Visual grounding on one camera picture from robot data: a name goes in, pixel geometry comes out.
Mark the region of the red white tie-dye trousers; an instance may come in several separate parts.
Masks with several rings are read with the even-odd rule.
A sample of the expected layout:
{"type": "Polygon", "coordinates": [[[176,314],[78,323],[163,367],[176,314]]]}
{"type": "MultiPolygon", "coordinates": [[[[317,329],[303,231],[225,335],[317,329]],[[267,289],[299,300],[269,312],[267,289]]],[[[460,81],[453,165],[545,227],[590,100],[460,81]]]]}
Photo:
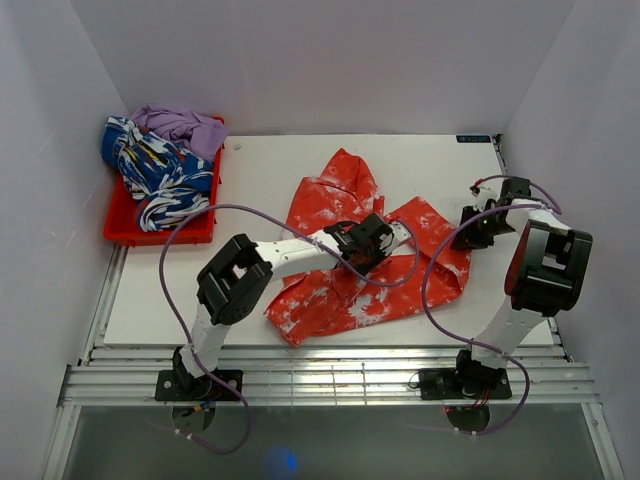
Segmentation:
{"type": "Polygon", "coordinates": [[[384,202],[367,163],[344,149],[320,175],[301,180],[287,224],[306,235],[324,227],[337,231],[346,242],[343,257],[359,272],[339,265],[285,278],[265,315],[289,345],[413,316],[463,293],[471,254],[440,246],[453,225],[420,197],[390,213],[384,202]],[[410,244],[417,253],[383,258],[378,236],[394,220],[414,232],[410,244]]]}

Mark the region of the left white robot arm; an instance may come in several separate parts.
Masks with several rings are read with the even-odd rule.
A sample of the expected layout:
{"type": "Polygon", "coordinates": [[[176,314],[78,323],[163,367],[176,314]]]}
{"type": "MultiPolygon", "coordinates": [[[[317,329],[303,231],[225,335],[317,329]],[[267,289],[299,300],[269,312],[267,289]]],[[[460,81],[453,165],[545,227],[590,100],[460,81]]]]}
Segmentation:
{"type": "Polygon", "coordinates": [[[173,372],[190,399],[205,397],[230,327],[256,307],[267,286],[286,277],[349,265],[363,276],[410,239],[399,222],[372,213],[362,222],[341,221],[309,235],[274,242],[233,236],[196,277],[198,309],[191,340],[176,351],[173,372]]]}

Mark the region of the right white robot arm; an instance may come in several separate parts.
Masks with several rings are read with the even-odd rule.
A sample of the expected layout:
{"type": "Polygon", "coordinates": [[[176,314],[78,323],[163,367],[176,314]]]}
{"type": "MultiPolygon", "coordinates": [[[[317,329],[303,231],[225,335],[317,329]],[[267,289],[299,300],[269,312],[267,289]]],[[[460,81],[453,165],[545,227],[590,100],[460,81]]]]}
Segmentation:
{"type": "Polygon", "coordinates": [[[497,236],[516,233],[519,241],[504,281],[504,301],[487,327],[461,350],[451,382],[464,397],[481,396],[507,384],[507,357],[544,320],[577,303],[593,244],[591,234],[562,223],[556,203],[534,198],[535,185],[502,175],[501,190],[476,181],[476,203],[463,208],[450,248],[481,250],[497,236]]]}

